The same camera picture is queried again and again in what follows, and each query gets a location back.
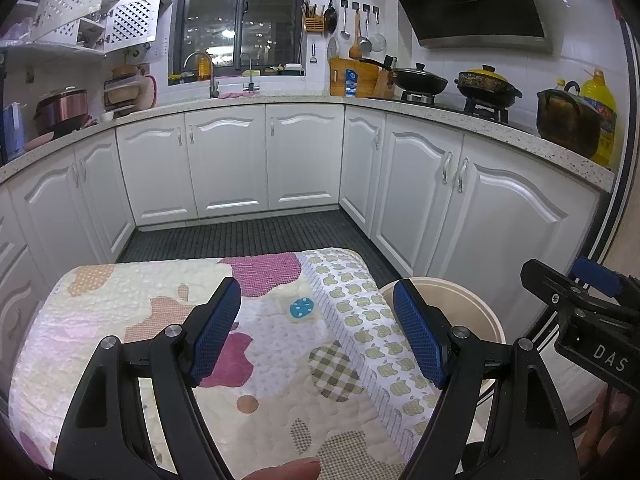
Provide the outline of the person's right hand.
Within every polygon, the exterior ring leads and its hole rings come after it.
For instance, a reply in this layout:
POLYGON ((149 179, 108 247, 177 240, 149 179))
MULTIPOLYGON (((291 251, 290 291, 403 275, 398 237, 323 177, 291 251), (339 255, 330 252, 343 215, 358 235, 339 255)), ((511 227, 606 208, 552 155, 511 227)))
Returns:
POLYGON ((622 421, 631 406, 631 398, 609 388, 603 389, 589 416, 586 430, 577 447, 578 464, 587 470, 600 460, 622 431, 622 421))

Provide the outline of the person's left hand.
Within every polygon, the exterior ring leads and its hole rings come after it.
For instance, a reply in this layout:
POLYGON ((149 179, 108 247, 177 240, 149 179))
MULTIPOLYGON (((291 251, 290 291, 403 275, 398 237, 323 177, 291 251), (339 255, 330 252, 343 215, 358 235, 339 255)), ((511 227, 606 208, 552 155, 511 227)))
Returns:
POLYGON ((286 464, 256 470, 244 480, 318 480, 320 460, 315 457, 300 458, 286 464))

